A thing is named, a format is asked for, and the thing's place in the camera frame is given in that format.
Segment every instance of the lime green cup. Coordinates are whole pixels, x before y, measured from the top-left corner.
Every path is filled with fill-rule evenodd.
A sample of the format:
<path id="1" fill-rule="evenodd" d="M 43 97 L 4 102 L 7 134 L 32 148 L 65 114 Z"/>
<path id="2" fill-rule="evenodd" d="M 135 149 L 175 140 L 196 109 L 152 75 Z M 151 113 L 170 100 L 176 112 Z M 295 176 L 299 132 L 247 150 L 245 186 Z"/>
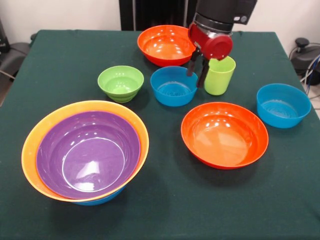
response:
<path id="1" fill-rule="evenodd" d="M 235 71 L 236 62 L 231 57 L 218 61 L 209 61 L 209 71 L 204 80 L 204 89 L 211 95 L 222 95 L 227 91 L 231 77 Z"/>
<path id="2" fill-rule="evenodd" d="M 98 85 L 109 98 L 117 103 L 127 103 L 138 93 L 144 75 L 132 66 L 113 66 L 98 77 Z"/>

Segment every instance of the blue bowl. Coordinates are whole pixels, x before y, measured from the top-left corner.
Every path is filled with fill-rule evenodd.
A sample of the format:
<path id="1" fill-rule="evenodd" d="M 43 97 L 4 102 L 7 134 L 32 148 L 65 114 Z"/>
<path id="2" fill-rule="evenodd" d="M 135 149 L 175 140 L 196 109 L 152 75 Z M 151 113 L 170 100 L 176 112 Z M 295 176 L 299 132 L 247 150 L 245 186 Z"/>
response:
<path id="1" fill-rule="evenodd" d="M 114 199 L 116 196 L 118 196 L 119 193 L 121 193 L 124 188 L 125 187 L 120 188 L 118 191 L 112 193 L 111 195 L 106 196 L 101 199 L 98 199 L 98 200 L 84 201 L 84 202 L 73 202 L 73 203 L 77 204 L 77 205 L 82 205 L 82 206 L 96 206 L 96 205 L 104 204 L 104 203 L 109 202 L 110 200 Z"/>
<path id="2" fill-rule="evenodd" d="M 280 83 L 265 85 L 256 94 L 257 112 L 267 124 L 280 128 L 292 128 L 308 115 L 311 102 L 301 90 Z"/>
<path id="3" fill-rule="evenodd" d="M 187 76 L 182 66 L 166 66 L 155 71 L 150 83 L 155 98 L 163 105 L 179 107 L 188 104 L 197 91 L 198 77 L 195 73 Z"/>

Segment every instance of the dark green cloth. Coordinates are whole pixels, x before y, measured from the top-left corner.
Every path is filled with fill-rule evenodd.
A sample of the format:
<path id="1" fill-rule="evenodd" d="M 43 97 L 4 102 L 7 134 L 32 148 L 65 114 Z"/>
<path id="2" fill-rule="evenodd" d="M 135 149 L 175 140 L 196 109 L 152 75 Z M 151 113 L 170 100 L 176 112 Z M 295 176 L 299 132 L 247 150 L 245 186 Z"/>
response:
<path id="1" fill-rule="evenodd" d="M 191 103 L 158 103 L 150 76 L 158 69 L 137 47 L 139 32 L 38 33 L 0 108 L 0 239 L 320 239 L 320 122 L 311 113 L 292 129 L 267 126 L 269 146 L 256 163 L 236 170 L 208 167 L 185 147 L 180 125 L 195 106 L 224 101 L 256 113 L 256 93 L 269 83 L 302 89 L 275 33 L 234 33 L 236 70 L 227 92 L 199 89 Z M 200 72 L 200 61 L 197 73 Z M 109 100 L 101 71 L 129 65 L 144 84 L 126 107 L 150 138 L 145 165 L 109 203 L 79 206 L 37 192 L 21 167 L 34 125 L 50 112 L 83 100 Z"/>

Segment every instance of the bowl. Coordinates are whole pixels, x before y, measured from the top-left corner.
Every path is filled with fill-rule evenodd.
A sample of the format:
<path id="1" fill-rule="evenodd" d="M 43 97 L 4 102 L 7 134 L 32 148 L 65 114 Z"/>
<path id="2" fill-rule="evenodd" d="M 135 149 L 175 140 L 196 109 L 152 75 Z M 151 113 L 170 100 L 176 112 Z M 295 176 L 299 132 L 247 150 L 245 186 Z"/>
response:
<path id="1" fill-rule="evenodd" d="M 150 27 L 139 35 L 137 44 L 145 57 L 160 67 L 183 65 L 196 49 L 188 29 L 176 25 Z"/>
<path id="2" fill-rule="evenodd" d="M 259 117 L 266 124 L 280 129 L 296 126 L 311 110 L 311 102 L 303 91 L 281 83 L 260 88 L 256 101 Z"/>
<path id="3" fill-rule="evenodd" d="M 36 167 L 55 193 L 86 199 L 123 184 L 139 156 L 139 136 L 125 119 L 87 111 L 64 119 L 47 133 L 37 151 Z"/>
<path id="4" fill-rule="evenodd" d="M 103 197 L 98 200 L 74 202 L 74 204 L 81 205 L 81 206 L 96 206 L 96 205 L 105 204 L 105 203 L 111 201 L 112 199 L 114 199 L 116 196 L 118 196 L 124 189 L 125 189 L 125 187 L 120 188 L 118 191 L 112 193 L 111 195 Z"/>
<path id="5" fill-rule="evenodd" d="M 131 101 L 141 89 L 144 75 L 132 66 L 113 66 L 98 77 L 101 90 L 117 103 Z"/>
<path id="6" fill-rule="evenodd" d="M 119 117 L 124 118 L 134 127 L 135 131 L 139 136 L 139 142 L 140 142 L 139 162 L 135 167 L 132 175 L 123 184 L 121 184 L 119 187 L 115 188 L 114 190 L 110 191 L 109 193 L 96 196 L 96 197 L 91 197 L 91 198 L 70 199 L 70 198 L 58 195 L 42 182 L 40 176 L 38 175 L 37 167 L 36 167 L 37 151 L 42 139 L 49 132 L 49 130 L 53 128 L 56 124 L 75 114 L 89 112 L 89 111 L 101 111 L 101 112 L 109 112 L 109 113 L 116 114 Z M 26 179 L 37 191 L 39 191 L 43 195 L 59 201 L 80 203 L 80 202 L 99 200 L 99 199 L 108 197 L 111 194 L 123 188 L 124 186 L 126 186 L 137 175 L 137 173 L 140 171 L 143 164 L 145 163 L 147 154 L 148 154 L 148 149 L 149 149 L 149 136 L 148 136 L 146 126 L 133 111 L 131 111 L 127 107 L 124 107 L 114 102 L 89 100 L 89 101 L 81 101 L 81 102 L 76 102 L 76 103 L 63 106 L 53 111 L 52 113 L 44 117 L 40 122 L 38 122 L 35 125 L 35 127 L 31 130 L 31 132 L 29 133 L 29 135 L 27 136 L 24 142 L 22 153 L 21 153 L 21 164 L 22 164 L 22 170 Z"/>
<path id="7" fill-rule="evenodd" d="M 217 169 L 236 169 L 257 161 L 268 147 L 263 122 L 248 109 L 228 102 L 209 102 L 189 111 L 181 124 L 187 148 Z"/>
<path id="8" fill-rule="evenodd" d="M 188 104 L 197 91 L 198 77 L 187 76 L 182 66 L 167 66 L 155 71 L 150 78 L 155 98 L 163 105 L 179 107 Z"/>

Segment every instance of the lime green bowl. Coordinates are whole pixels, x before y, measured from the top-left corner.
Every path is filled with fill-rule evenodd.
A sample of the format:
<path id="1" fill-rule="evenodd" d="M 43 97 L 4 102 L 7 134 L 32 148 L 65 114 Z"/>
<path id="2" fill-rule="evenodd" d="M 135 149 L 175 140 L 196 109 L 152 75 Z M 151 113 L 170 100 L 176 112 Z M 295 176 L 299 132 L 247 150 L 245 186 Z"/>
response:
<path id="1" fill-rule="evenodd" d="M 98 77 L 98 85 L 109 98 L 117 103 L 127 103 L 138 93 L 144 83 L 144 75 L 132 66 L 113 66 Z"/>

